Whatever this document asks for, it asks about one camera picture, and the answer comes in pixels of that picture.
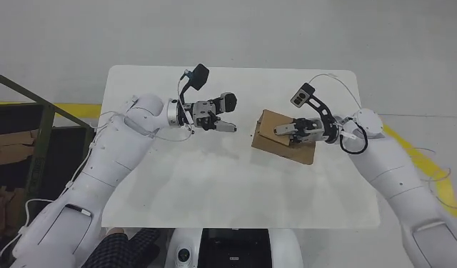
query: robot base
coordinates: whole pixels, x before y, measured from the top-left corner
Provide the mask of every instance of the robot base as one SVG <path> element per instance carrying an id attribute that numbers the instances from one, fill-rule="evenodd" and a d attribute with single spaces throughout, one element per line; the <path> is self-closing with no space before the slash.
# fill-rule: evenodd
<path id="1" fill-rule="evenodd" d="M 165 268 L 303 268 L 291 229 L 176 229 Z"/>

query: person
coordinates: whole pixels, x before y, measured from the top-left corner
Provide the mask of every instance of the person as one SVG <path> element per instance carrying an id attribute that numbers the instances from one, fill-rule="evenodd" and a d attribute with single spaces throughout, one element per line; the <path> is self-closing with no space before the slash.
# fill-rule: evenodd
<path id="1" fill-rule="evenodd" d="M 131 239 L 122 228 L 110 229 L 86 260 L 83 268 L 145 268 L 159 255 L 154 242 L 160 231 L 143 228 Z"/>

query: cable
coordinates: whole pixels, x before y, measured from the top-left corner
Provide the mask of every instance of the cable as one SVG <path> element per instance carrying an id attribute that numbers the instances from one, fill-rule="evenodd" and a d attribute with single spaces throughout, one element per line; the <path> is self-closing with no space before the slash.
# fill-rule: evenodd
<path id="1" fill-rule="evenodd" d="M 86 163 L 87 160 L 89 159 L 89 156 L 91 156 L 91 153 L 92 153 L 92 148 L 89 147 L 89 151 L 87 152 L 86 158 L 84 158 L 84 160 L 80 163 L 78 169 L 76 169 L 76 171 L 73 173 L 73 176 L 71 177 L 71 179 L 66 183 L 65 188 L 64 188 L 64 190 L 62 191 L 62 193 L 60 193 L 59 197 L 61 197 L 63 194 L 65 194 L 65 192 L 66 192 L 71 186 L 73 186 L 73 183 L 74 183 L 74 180 L 75 180 L 75 178 L 76 178 L 76 175 L 78 174 L 79 170 L 82 169 L 83 165 L 85 165 L 85 163 Z"/>
<path id="2" fill-rule="evenodd" d="M 430 190 L 431 194 L 440 202 L 442 203 L 443 205 L 451 208 L 451 209 L 457 209 L 457 207 L 454 207 L 454 206 L 451 206 L 450 204 L 447 204 L 445 203 L 442 199 L 440 199 L 440 197 L 431 189 L 431 183 L 432 183 L 432 178 L 438 173 L 440 172 L 441 170 L 436 170 L 436 172 L 434 172 L 431 176 L 430 176 L 430 179 L 428 180 L 428 190 Z M 449 173 L 444 177 L 444 178 L 441 178 L 439 180 L 436 180 L 435 182 L 439 182 L 439 181 L 443 181 L 444 179 L 447 179 L 449 176 L 451 175 L 451 168 L 449 168 Z"/>
<path id="3" fill-rule="evenodd" d="M 429 152 L 432 152 L 434 156 L 436 155 L 436 151 L 434 151 L 432 149 L 421 148 L 421 147 L 414 147 L 413 149 L 420 149 L 420 150 L 429 151 Z M 410 156 L 411 159 L 418 158 L 417 156 L 411 156 L 411 155 L 409 155 L 409 156 Z M 419 157 L 419 159 L 430 159 L 430 158 L 422 156 L 422 157 Z M 444 181 L 445 179 L 447 179 L 447 178 L 449 178 L 451 176 L 451 174 L 452 174 L 451 168 L 447 168 L 447 169 L 448 169 L 448 173 L 446 174 L 446 176 L 441 177 L 440 179 L 433 179 L 433 178 L 437 175 L 437 173 L 443 171 L 442 168 L 437 169 L 434 173 L 432 173 L 432 175 L 428 179 L 421 179 L 421 178 L 419 178 L 419 179 L 422 182 L 427 182 L 428 190 L 442 205 L 444 205 L 445 207 L 449 207 L 451 209 L 457 209 L 457 207 L 454 207 L 454 206 L 451 206 L 450 204 L 445 203 L 431 188 L 431 184 L 432 183 Z"/>
<path id="4" fill-rule="evenodd" d="M 29 199 L 26 204 L 25 204 L 25 207 L 26 207 L 26 215 L 27 215 L 27 218 L 26 218 L 26 223 L 23 227 L 20 228 L 18 234 L 10 241 L 8 242 L 7 245 L 5 245 L 5 247 L 3 247 L 3 249 L 0 251 L 0 257 L 3 255 L 3 253 L 6 251 L 6 249 L 11 245 L 13 244 L 19 237 L 21 237 L 21 235 L 23 234 L 23 231 L 25 228 L 27 228 L 29 226 L 29 221 L 30 221 L 30 213 L 29 213 L 29 202 L 35 202 L 35 201 L 40 201 L 40 202 L 53 202 L 51 201 L 50 199 Z"/>
<path id="5" fill-rule="evenodd" d="M 181 106 L 181 109 L 183 111 L 184 117 L 186 118 L 186 121 L 187 121 L 187 124 L 185 124 L 184 126 L 191 132 L 191 135 L 192 135 L 194 133 L 194 127 L 192 126 L 191 122 L 187 119 L 186 110 L 184 109 L 184 105 L 183 105 L 183 103 L 181 101 L 181 94 L 179 93 L 179 85 L 181 84 L 181 80 L 183 80 L 183 78 L 185 76 L 186 76 L 186 72 L 184 72 L 184 74 L 181 76 L 181 78 L 178 81 L 178 103 Z"/>
<path id="6" fill-rule="evenodd" d="M 352 96 L 352 98 L 354 99 L 354 101 L 357 103 L 357 106 L 359 109 L 362 108 L 362 106 L 360 105 L 360 103 L 357 101 L 357 98 L 353 95 L 352 91 L 344 84 L 344 82 L 342 82 L 341 80 L 337 79 L 336 77 L 334 76 L 331 76 L 331 75 L 328 75 L 328 74 L 318 74 L 316 76 L 314 76 L 308 83 L 311 84 L 311 82 L 318 76 L 328 76 L 330 77 L 331 79 L 335 79 L 337 82 L 339 82 L 340 84 L 343 84 L 343 86 L 348 90 L 349 94 Z"/>
<path id="7" fill-rule="evenodd" d="M 28 227 L 29 226 L 29 221 L 30 221 L 30 213 L 29 213 L 29 202 L 53 202 L 51 201 L 50 199 L 29 199 L 26 204 L 25 204 L 25 207 L 26 207 L 26 223 L 25 223 L 25 227 Z"/>
<path id="8" fill-rule="evenodd" d="M 366 135 L 366 131 L 364 128 L 362 128 L 362 126 L 358 125 L 357 122 L 354 122 L 357 127 L 362 131 L 362 134 L 363 134 L 363 140 L 365 141 L 365 145 L 363 145 L 363 148 L 362 150 L 358 151 L 358 152 L 351 152 L 349 150 L 347 150 L 346 148 L 344 148 L 343 146 L 343 135 L 340 135 L 340 147 L 341 147 L 341 150 L 345 151 L 346 153 L 348 154 L 351 154 L 351 155 L 359 155 L 359 154 L 362 154 L 365 152 L 366 148 L 368 148 L 368 136 Z"/>
<path id="9" fill-rule="evenodd" d="M 17 234 L 16 237 L 13 238 L 13 240 L 11 240 L 10 242 L 8 242 L 7 245 L 5 245 L 5 247 L 3 247 L 3 249 L 0 251 L 0 257 L 3 255 L 3 253 L 6 251 L 6 249 L 11 245 L 13 244 L 19 237 L 21 237 L 22 234 Z"/>

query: cardboard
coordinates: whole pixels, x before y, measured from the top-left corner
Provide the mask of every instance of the cardboard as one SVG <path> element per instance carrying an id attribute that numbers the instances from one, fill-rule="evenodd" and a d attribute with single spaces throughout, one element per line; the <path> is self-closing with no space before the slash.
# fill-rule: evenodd
<path id="1" fill-rule="evenodd" d="M 37 133 L 38 130 L 33 130 L 0 135 L 0 165 L 20 162 L 31 156 Z"/>
<path id="2" fill-rule="evenodd" d="M 311 165 L 314 161 L 315 142 L 289 144 L 288 136 L 277 136 L 273 129 L 278 125 L 291 123 L 293 119 L 276 112 L 264 110 L 257 121 L 252 147 L 292 161 Z"/>
<path id="3" fill-rule="evenodd" d="M 0 187 L 0 236 L 12 237 L 17 233 L 25 196 L 25 189 L 8 192 L 6 187 Z"/>
<path id="4" fill-rule="evenodd" d="M 36 139 L 37 134 L 38 130 L 2 134 L 0 135 L 0 146 L 8 146 L 14 144 L 32 145 Z"/>

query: black cable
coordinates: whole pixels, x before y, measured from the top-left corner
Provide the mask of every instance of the black cable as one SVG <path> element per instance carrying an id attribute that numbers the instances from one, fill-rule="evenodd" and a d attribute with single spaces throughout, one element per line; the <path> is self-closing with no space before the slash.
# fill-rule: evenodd
<path id="1" fill-rule="evenodd" d="M 359 154 L 362 154 L 365 152 L 366 148 L 368 148 L 368 136 L 366 135 L 366 131 L 365 129 L 358 125 L 357 122 L 354 122 L 357 127 L 362 131 L 362 134 L 363 134 L 363 140 L 365 140 L 365 146 L 363 146 L 362 150 L 358 151 L 358 152 L 351 152 L 349 150 L 347 150 L 346 148 L 344 148 L 343 146 L 343 135 L 340 134 L 340 147 L 341 147 L 341 150 L 345 151 L 346 153 L 348 154 L 351 154 L 351 155 L 359 155 Z"/>
<path id="2" fill-rule="evenodd" d="M 181 103 L 184 104 L 184 93 L 189 89 L 191 85 L 187 82 L 186 85 L 183 86 L 183 89 L 181 90 L 181 93 L 179 94 L 179 99 L 181 100 Z"/>

